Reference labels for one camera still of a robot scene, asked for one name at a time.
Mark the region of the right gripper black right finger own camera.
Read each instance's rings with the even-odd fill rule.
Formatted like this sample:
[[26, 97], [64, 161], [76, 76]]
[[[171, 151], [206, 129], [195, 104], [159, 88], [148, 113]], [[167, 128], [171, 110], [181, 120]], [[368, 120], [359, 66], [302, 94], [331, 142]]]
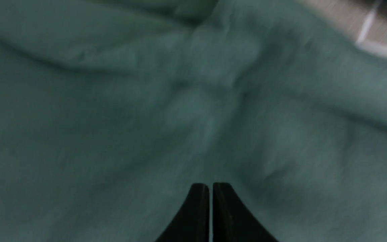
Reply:
[[213, 183], [214, 242], [276, 242], [229, 183]]

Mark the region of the right gripper black left finger own camera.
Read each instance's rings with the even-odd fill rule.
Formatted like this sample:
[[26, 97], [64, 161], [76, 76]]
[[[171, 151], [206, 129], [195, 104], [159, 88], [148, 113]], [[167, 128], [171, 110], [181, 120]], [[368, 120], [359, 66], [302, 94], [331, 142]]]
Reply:
[[157, 242], [208, 242], [210, 191], [206, 184], [192, 184], [181, 208]]

